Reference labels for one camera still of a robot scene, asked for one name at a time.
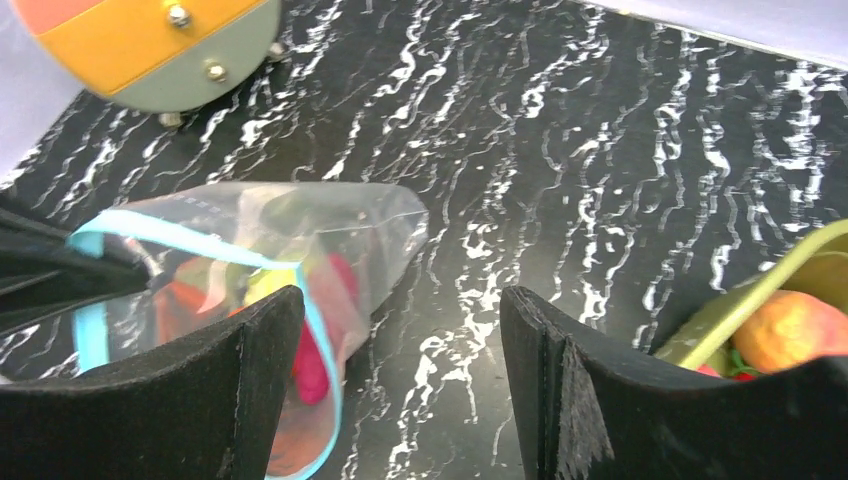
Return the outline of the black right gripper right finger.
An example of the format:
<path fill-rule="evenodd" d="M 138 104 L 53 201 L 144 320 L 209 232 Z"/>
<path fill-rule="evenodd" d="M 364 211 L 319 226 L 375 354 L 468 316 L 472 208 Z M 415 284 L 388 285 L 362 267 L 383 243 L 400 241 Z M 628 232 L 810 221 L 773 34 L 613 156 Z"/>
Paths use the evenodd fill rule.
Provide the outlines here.
<path fill-rule="evenodd" d="M 500 325 L 528 479 L 843 479 L 847 361 L 748 382 L 619 344 L 535 292 Z"/>

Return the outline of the toy peach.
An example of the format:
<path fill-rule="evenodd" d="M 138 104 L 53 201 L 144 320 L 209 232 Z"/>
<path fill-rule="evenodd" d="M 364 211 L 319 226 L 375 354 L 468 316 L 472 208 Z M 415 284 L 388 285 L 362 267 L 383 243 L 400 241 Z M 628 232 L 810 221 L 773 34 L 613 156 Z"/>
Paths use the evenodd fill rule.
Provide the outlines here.
<path fill-rule="evenodd" d="M 747 365 L 771 374 L 821 356 L 847 353 L 847 315 L 797 291 L 780 290 L 734 333 Z"/>

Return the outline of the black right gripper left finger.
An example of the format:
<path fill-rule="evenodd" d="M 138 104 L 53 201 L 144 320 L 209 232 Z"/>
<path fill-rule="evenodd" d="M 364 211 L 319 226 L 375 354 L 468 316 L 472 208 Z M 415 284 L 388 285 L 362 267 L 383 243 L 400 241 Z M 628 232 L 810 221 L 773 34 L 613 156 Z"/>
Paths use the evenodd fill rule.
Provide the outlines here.
<path fill-rule="evenodd" d="M 5 479 L 261 479 L 304 319 L 284 287 L 73 379 L 1 389 Z"/>

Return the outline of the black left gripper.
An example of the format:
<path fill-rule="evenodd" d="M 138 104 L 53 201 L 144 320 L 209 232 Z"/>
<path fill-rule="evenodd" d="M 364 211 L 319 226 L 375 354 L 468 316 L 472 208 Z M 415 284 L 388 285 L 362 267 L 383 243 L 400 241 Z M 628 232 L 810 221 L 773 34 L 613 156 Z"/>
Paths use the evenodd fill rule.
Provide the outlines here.
<path fill-rule="evenodd" d="M 1 197 L 1 333 L 146 288 L 139 262 L 103 258 L 65 244 L 70 232 Z"/>

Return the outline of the orange toy fruit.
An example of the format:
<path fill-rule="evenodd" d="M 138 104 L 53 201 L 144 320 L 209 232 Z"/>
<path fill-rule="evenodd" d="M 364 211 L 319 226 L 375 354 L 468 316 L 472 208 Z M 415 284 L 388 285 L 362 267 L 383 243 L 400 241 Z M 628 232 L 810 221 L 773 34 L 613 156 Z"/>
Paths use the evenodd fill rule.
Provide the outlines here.
<path fill-rule="evenodd" d="M 153 296 L 157 344 L 161 345 L 231 316 L 239 309 L 227 301 L 208 300 L 207 293 L 173 281 Z"/>

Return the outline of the clear zip top bag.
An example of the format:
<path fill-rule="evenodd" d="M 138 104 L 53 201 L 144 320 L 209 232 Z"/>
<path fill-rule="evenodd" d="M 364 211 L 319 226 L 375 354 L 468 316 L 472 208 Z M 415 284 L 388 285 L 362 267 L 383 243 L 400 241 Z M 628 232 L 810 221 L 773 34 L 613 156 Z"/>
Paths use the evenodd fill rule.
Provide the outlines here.
<path fill-rule="evenodd" d="M 346 361 L 366 341 L 372 313 L 390 296 L 428 237 L 428 213 L 411 190 L 391 184 L 221 182 L 109 208 L 69 237 L 90 256 L 124 254 L 150 276 L 143 292 L 76 311 L 73 338 L 81 371 L 157 346 L 153 296 L 195 257 L 263 269 L 298 269 L 302 328 L 320 319 L 306 273 L 330 253 L 343 255 L 359 285 L 359 320 L 333 363 L 316 405 L 298 399 L 292 369 L 267 475 L 306 479 L 326 461 L 341 426 Z"/>

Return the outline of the purple toy sweet potato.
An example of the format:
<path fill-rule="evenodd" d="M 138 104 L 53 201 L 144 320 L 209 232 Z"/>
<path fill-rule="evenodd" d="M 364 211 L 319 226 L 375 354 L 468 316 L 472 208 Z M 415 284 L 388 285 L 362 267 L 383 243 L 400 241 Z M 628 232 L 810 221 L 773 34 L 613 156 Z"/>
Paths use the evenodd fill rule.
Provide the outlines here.
<path fill-rule="evenodd" d="M 335 362 L 344 349 L 344 337 L 359 320 L 359 285 L 350 262 L 330 253 L 308 269 L 306 286 L 320 319 L 315 326 L 302 328 L 292 374 L 299 401 L 312 406 L 330 390 L 321 346 L 327 346 L 329 361 Z"/>

